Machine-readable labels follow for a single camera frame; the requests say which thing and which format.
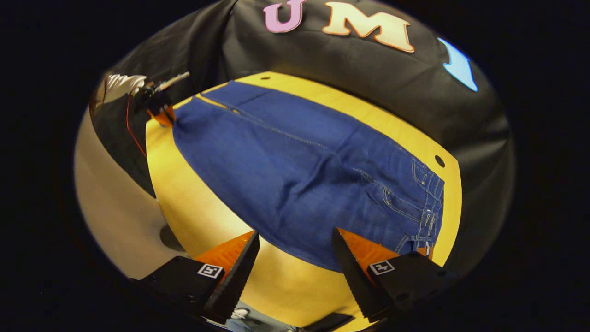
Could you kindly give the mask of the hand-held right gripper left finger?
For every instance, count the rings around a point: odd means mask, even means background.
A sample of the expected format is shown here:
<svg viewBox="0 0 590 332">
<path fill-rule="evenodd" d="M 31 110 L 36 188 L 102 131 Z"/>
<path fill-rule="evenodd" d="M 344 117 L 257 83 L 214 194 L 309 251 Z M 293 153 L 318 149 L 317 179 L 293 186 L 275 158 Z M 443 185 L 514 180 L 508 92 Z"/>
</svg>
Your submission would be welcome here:
<svg viewBox="0 0 590 332">
<path fill-rule="evenodd" d="M 130 281 L 194 319 L 225 324 L 242 296 L 259 249 L 259 233 L 249 231 L 196 258 L 175 256 Z"/>
</svg>

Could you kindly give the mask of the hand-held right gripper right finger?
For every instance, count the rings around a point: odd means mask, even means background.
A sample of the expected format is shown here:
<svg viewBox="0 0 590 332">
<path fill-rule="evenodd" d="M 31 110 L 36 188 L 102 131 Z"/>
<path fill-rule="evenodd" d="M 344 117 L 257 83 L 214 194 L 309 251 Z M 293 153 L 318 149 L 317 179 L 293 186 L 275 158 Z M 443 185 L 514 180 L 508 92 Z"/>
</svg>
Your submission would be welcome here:
<svg viewBox="0 0 590 332">
<path fill-rule="evenodd" d="M 451 288 L 458 277 L 421 252 L 400 255 L 335 227 L 331 246 L 363 317 L 401 316 Z"/>
</svg>

